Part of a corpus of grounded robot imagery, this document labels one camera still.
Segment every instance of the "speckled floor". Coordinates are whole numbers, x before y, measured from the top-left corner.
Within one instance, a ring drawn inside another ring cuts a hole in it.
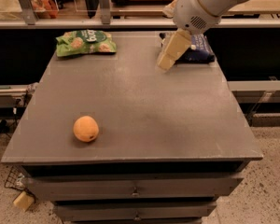
[[[217,201],[217,208],[203,224],[280,224],[280,127],[252,130],[264,159],[248,165],[244,181],[229,197]],[[0,135],[0,160],[8,141],[7,135]],[[14,207],[19,192],[4,188],[9,170],[0,163],[0,224],[62,223],[50,203],[36,202],[27,212]]]

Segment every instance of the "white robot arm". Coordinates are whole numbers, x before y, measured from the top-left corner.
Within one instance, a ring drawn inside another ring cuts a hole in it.
[[[218,24],[227,10],[245,1],[248,0],[177,0],[174,23],[191,34],[202,34]]]

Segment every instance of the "green chip bag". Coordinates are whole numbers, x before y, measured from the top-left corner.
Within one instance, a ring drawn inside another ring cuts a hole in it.
[[[96,52],[115,53],[111,34],[103,31],[81,30],[67,32],[57,39],[57,56],[71,56]]]

